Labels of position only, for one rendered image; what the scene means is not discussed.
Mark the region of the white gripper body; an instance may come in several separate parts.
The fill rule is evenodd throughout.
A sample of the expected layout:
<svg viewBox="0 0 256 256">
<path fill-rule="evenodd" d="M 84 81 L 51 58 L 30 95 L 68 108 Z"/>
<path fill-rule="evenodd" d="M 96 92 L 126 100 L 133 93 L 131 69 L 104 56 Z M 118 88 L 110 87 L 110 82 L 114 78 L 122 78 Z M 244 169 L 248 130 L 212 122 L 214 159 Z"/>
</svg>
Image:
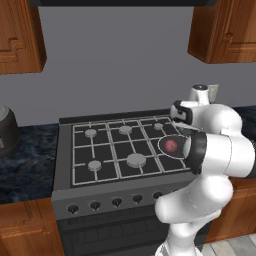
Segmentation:
<svg viewBox="0 0 256 256">
<path fill-rule="evenodd" d="M 178 128 L 183 128 L 183 129 L 189 129 L 189 130 L 194 130 L 194 127 L 187 125 L 185 123 L 182 122 L 175 122 L 175 121 L 171 121 L 172 125 Z"/>
</svg>

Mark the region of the grey stove with oven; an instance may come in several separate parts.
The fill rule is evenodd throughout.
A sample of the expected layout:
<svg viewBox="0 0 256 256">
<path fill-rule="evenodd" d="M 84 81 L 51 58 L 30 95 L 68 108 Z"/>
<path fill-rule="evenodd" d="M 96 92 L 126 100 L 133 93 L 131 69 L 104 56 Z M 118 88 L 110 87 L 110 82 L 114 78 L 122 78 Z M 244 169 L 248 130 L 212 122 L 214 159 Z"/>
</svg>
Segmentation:
<svg viewBox="0 0 256 256">
<path fill-rule="evenodd" d="M 154 192 L 189 185 L 195 177 L 184 162 L 157 147 L 161 137 L 182 132 L 168 110 L 60 119 L 52 191 L 56 222 L 143 206 L 154 210 Z M 143 196 L 139 204 L 135 195 Z M 122 199 L 119 207 L 115 198 Z M 94 201 L 101 203 L 97 211 L 90 207 Z M 75 214 L 70 205 L 79 207 Z M 161 243 L 101 256 L 152 256 Z"/>
</svg>

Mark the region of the wooden base cupboard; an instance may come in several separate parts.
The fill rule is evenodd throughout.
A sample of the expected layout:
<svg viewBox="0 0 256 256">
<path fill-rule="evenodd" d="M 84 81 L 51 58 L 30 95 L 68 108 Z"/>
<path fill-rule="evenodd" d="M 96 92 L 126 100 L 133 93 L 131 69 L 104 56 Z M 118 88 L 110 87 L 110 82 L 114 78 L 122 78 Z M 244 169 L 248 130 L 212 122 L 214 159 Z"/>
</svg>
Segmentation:
<svg viewBox="0 0 256 256">
<path fill-rule="evenodd" d="M 256 232 L 256 178 L 231 178 L 234 194 L 221 215 L 212 221 L 206 242 L 216 242 Z"/>
<path fill-rule="evenodd" d="M 50 198 L 0 205 L 0 256 L 65 256 Z"/>
</svg>

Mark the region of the dark oven door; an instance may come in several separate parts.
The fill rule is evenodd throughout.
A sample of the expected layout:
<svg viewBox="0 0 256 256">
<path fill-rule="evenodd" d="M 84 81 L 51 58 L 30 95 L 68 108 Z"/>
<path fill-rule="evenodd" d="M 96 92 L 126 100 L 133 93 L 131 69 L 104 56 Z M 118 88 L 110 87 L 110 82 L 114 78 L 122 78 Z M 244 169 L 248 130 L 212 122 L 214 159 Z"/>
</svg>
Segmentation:
<svg viewBox="0 0 256 256">
<path fill-rule="evenodd" d="M 152 206 L 58 220 L 57 225 L 66 256 L 101 256 L 157 245 L 169 228 Z"/>
</svg>

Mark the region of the black range hood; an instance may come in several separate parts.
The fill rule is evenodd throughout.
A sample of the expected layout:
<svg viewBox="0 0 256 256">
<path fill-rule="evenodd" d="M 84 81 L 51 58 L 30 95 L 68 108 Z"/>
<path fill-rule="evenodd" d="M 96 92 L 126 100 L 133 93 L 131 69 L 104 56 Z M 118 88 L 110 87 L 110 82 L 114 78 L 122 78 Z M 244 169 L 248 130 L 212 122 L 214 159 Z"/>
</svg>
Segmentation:
<svg viewBox="0 0 256 256">
<path fill-rule="evenodd" d="M 212 7 L 217 0 L 29 0 L 42 7 Z"/>
</svg>

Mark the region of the dark grey round appliance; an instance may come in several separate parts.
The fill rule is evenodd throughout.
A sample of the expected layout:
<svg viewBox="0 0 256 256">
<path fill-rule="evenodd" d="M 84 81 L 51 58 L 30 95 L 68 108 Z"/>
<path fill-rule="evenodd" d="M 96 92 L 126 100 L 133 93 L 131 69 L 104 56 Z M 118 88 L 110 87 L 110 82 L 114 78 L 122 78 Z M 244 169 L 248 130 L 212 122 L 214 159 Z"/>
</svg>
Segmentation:
<svg viewBox="0 0 256 256">
<path fill-rule="evenodd" d="M 20 140 L 20 132 L 13 111 L 0 106 L 0 157 L 11 154 Z"/>
</svg>

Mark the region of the wooden wall cupboard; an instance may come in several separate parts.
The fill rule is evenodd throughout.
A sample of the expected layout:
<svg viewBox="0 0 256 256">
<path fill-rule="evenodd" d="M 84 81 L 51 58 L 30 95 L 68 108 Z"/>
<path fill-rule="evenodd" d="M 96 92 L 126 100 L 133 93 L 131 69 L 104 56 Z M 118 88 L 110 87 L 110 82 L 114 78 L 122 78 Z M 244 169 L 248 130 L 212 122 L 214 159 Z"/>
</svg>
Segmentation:
<svg viewBox="0 0 256 256">
<path fill-rule="evenodd" d="M 195 7 L 187 52 L 207 64 L 256 62 L 256 0 Z"/>
</svg>

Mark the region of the wooden wall cupboard door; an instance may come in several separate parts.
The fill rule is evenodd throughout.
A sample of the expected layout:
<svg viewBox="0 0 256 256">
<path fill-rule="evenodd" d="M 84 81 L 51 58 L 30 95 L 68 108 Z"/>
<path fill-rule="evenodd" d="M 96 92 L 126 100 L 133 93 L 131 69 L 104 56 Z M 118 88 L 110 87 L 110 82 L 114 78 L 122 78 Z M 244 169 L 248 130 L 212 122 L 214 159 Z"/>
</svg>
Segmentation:
<svg viewBox="0 0 256 256">
<path fill-rule="evenodd" d="M 0 0 L 0 74 L 40 73 L 46 60 L 38 7 Z"/>
</svg>

